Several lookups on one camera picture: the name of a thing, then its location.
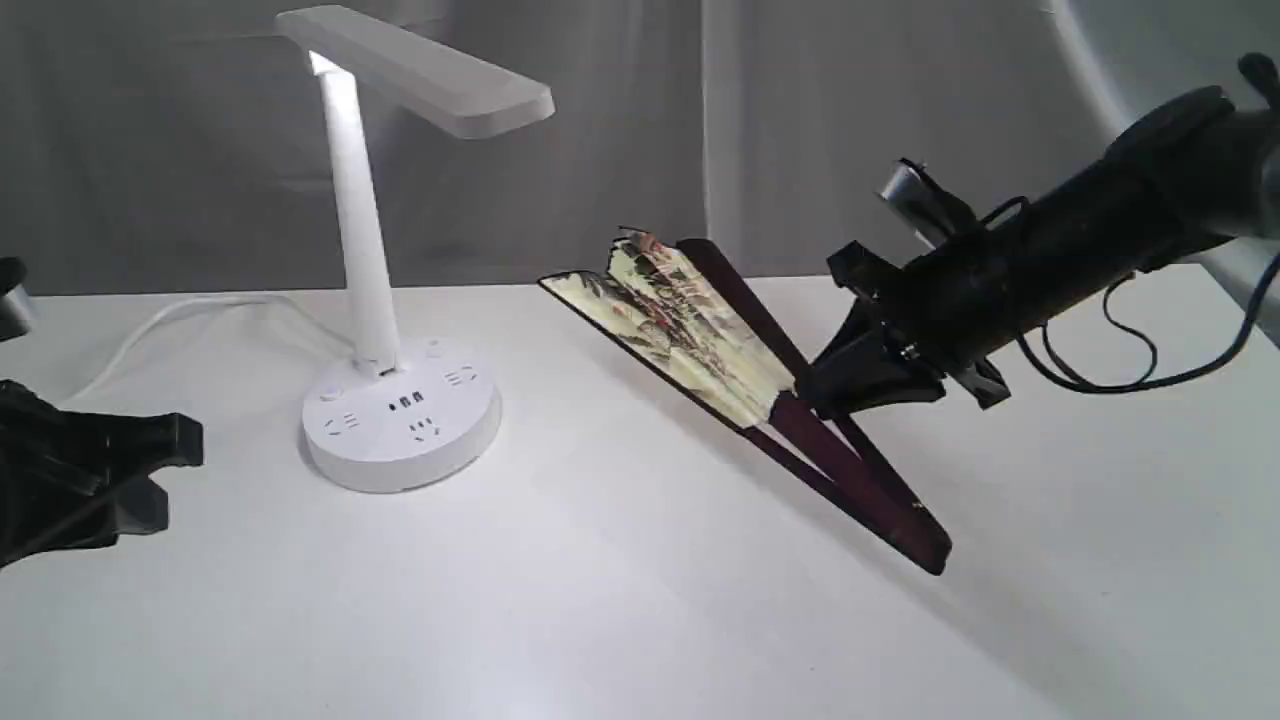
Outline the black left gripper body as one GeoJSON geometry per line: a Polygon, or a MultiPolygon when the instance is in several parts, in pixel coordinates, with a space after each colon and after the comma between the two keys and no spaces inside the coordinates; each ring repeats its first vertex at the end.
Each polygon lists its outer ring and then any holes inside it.
{"type": "Polygon", "coordinates": [[[3,566],[90,544],[91,478],[77,465],[70,416],[3,382],[3,566]]]}

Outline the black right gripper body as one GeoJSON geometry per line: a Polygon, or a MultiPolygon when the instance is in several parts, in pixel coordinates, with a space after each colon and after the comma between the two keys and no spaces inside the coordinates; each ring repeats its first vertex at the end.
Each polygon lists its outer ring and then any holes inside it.
{"type": "Polygon", "coordinates": [[[835,283],[879,318],[892,352],[988,409],[1011,393],[991,355],[1129,275],[1132,255],[1085,222],[1019,199],[1011,218],[980,223],[905,266],[856,242],[828,264],[835,283]]]}

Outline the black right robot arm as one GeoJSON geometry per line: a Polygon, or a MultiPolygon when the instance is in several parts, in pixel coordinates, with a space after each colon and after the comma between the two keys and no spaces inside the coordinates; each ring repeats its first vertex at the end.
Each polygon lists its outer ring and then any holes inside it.
{"type": "Polygon", "coordinates": [[[1277,238],[1277,67],[1262,53],[1238,61],[1265,108],[1240,110],[1217,86],[1187,92],[1142,117],[1103,156],[1056,190],[1015,196],[984,217],[922,164],[901,159],[884,204],[925,242],[896,266],[851,242],[833,254],[833,282],[855,301],[797,391],[836,419],[893,404],[927,404],[952,379],[982,407],[1010,396],[991,355],[1020,348],[1050,383],[1093,396],[1179,386],[1229,364],[1261,316],[1270,261],[1228,348],[1204,365],[1121,384],[1088,380],[1029,334],[1138,273],[1152,273],[1238,238],[1277,238]]]}

